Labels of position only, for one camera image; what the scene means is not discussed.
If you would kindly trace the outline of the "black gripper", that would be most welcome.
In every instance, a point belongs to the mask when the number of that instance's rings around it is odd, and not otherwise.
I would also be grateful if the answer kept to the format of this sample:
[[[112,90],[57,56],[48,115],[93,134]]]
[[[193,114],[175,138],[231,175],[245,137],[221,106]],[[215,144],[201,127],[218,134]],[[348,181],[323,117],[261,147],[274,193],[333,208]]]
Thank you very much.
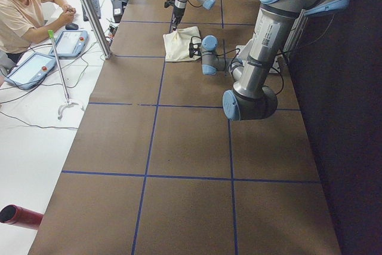
[[[184,16],[185,9],[184,8],[179,8],[179,7],[174,7],[173,9],[173,15],[174,19],[171,22],[171,29],[170,31],[176,31],[179,24],[181,23],[181,20]]]

